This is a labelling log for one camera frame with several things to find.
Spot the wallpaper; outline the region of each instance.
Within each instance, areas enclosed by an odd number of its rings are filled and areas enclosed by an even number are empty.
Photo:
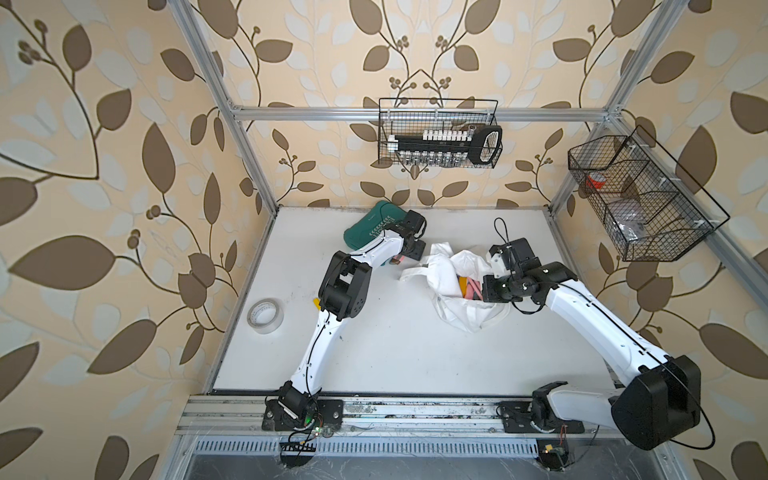
[[[713,192],[733,215],[723,229],[768,270],[766,26],[765,2],[690,2],[624,113],[652,132],[650,144],[679,157],[684,182]],[[679,448],[694,478],[768,478],[766,312],[706,244],[674,263],[627,263],[581,195],[559,220],[590,290],[643,337],[701,368],[717,443]],[[705,421],[679,440],[707,445]]]
[[[192,0],[233,101],[350,107],[364,97],[599,108],[654,0]]]
[[[378,157],[371,124],[254,121],[246,128],[278,204],[372,207],[543,207],[566,173],[566,152],[582,143],[581,122],[505,122],[496,167],[406,166]]]
[[[0,0],[2,478],[156,474],[260,242],[162,7]]]

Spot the vent grille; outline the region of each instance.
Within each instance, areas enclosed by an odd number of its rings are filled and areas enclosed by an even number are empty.
[[[316,455],[391,457],[456,457],[499,458],[538,456],[534,439],[391,439],[391,438],[331,438],[311,442]],[[254,439],[246,436],[207,436],[198,440],[198,455],[277,455],[280,440]]]

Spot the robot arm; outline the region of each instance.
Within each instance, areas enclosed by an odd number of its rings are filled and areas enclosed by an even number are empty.
[[[347,324],[366,303],[371,272],[384,263],[403,255],[421,260],[426,228],[424,217],[413,210],[398,223],[385,225],[382,232],[359,250],[336,252],[321,283],[312,342],[290,380],[278,392],[278,403],[298,430],[311,425],[316,413],[315,399],[322,385],[323,362]]]
[[[701,371],[686,356],[673,359],[616,317],[562,263],[542,266],[526,239],[493,246],[494,275],[483,279],[483,298],[518,302],[530,296],[579,332],[616,372],[625,388],[579,389],[553,382],[536,390],[532,421],[541,431],[561,420],[618,429],[641,449],[698,425]]]

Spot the green pouch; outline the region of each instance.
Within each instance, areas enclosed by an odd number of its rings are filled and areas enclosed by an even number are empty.
[[[358,250],[376,238],[388,223],[394,223],[406,217],[406,211],[386,200],[379,201],[364,218],[344,230],[344,243]]]

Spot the black wire basket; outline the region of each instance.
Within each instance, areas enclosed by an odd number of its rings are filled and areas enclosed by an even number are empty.
[[[493,168],[502,154],[496,100],[379,99],[379,159],[403,167]]]
[[[672,262],[730,215],[658,143],[676,164],[677,177],[657,165],[649,155],[648,138],[652,136],[637,127],[629,136],[607,135],[578,145],[568,151],[568,169],[622,260]],[[679,177],[696,187],[688,190]],[[709,212],[697,204],[707,204]]]

